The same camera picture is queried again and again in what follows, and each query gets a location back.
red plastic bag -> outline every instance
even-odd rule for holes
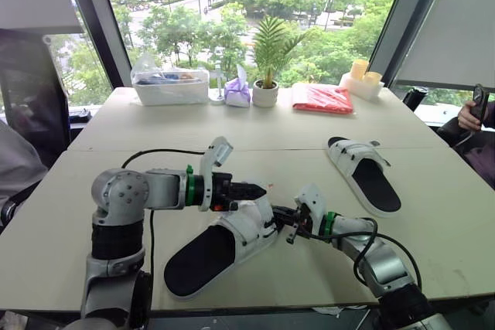
[[[336,85],[296,83],[292,86],[292,106],[297,110],[351,114],[349,91]]]

white table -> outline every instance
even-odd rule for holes
[[[351,115],[292,109],[290,89],[274,108],[204,105],[143,107],[132,88],[114,90],[69,151],[203,150],[223,135],[238,151],[319,149],[330,137],[378,140],[382,148],[446,148],[388,89],[377,103],[352,96]]]
[[[132,152],[67,151],[60,157],[0,238],[0,308],[79,310],[95,210],[90,185],[101,171],[120,166]],[[495,192],[448,148],[389,148],[380,153],[392,164],[387,176],[403,204],[400,215],[378,220],[380,231],[400,240],[415,256],[427,297],[494,292]],[[130,168],[197,168],[198,161],[188,155],[152,154]],[[221,170],[233,172],[236,180],[272,184],[269,197],[275,205],[294,206],[298,190],[314,182],[329,210],[367,215],[322,150],[234,150]],[[354,279],[352,264],[341,252],[300,237],[291,246],[285,242],[287,231],[195,299],[174,300],[163,283],[164,265],[214,217],[196,207],[156,213],[154,310],[376,302]],[[148,246],[147,228],[145,236]]]

slipper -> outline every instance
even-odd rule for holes
[[[374,149],[378,145],[377,141],[361,143],[332,137],[327,152],[364,208],[387,218],[401,208],[401,200],[385,178],[384,167],[390,163]]]
[[[266,195],[239,202],[185,245],[165,266],[163,277],[178,298],[191,298],[230,269],[259,253],[277,237]]]

hand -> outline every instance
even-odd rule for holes
[[[457,115],[457,119],[459,120],[459,126],[462,129],[467,129],[468,131],[480,131],[481,130],[481,122],[476,119],[469,111],[471,107],[475,107],[476,103],[471,100],[468,100],[459,114]]]

black insole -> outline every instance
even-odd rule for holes
[[[337,141],[346,139],[331,137],[328,140],[328,147]],[[362,159],[353,173],[353,178],[375,208],[388,213],[396,212],[401,208],[399,196],[374,160]]]
[[[234,260],[232,232],[222,226],[210,226],[170,258],[163,277],[173,294],[185,297],[213,280]]]

